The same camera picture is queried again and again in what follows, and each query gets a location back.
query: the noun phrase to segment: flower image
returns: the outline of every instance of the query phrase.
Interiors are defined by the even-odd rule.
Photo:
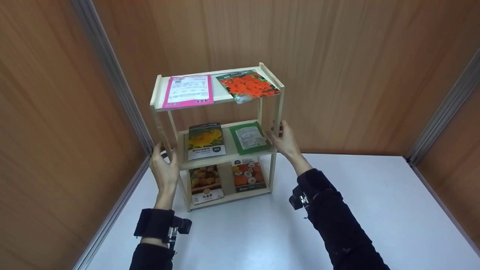
[[[255,71],[239,72],[218,77],[220,83],[238,104],[280,93],[271,83]]]

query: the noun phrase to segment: white table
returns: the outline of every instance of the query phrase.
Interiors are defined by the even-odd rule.
[[[402,157],[305,154],[342,193],[358,222],[393,270],[478,270],[480,258]],[[269,162],[266,156],[262,162]],[[272,194],[176,214],[193,221],[179,235],[174,269],[332,269],[324,243],[304,209],[288,202],[296,175],[277,158]],[[108,233],[89,270],[128,269],[140,239],[133,231],[157,188],[148,171]]]

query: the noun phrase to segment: human hand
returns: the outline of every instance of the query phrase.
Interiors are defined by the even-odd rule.
[[[273,146],[290,162],[301,157],[300,149],[295,141],[295,137],[293,136],[293,131],[288,125],[287,121],[282,120],[280,123],[280,132],[280,137],[275,136],[275,134],[270,130],[266,132],[266,135],[272,142]]]
[[[150,159],[150,169],[155,177],[159,193],[175,193],[180,178],[177,153],[172,151],[172,159],[168,164],[161,154],[161,143],[157,144]]]

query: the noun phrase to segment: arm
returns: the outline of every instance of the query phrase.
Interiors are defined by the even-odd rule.
[[[150,161],[150,169],[158,186],[158,195],[154,209],[170,210],[179,180],[177,155],[173,153],[172,162],[167,164],[161,157],[160,144],[156,145]],[[171,270],[175,255],[167,243],[156,238],[142,237],[133,253],[130,270],[156,269]]]
[[[271,132],[267,135],[295,169],[297,182],[310,202],[308,219],[323,238],[334,269],[388,269],[341,194],[302,156],[286,121],[282,126],[281,138]]]

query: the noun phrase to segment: green seed packet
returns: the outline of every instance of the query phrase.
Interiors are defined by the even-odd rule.
[[[240,155],[248,155],[272,148],[258,122],[241,124],[229,129]]]

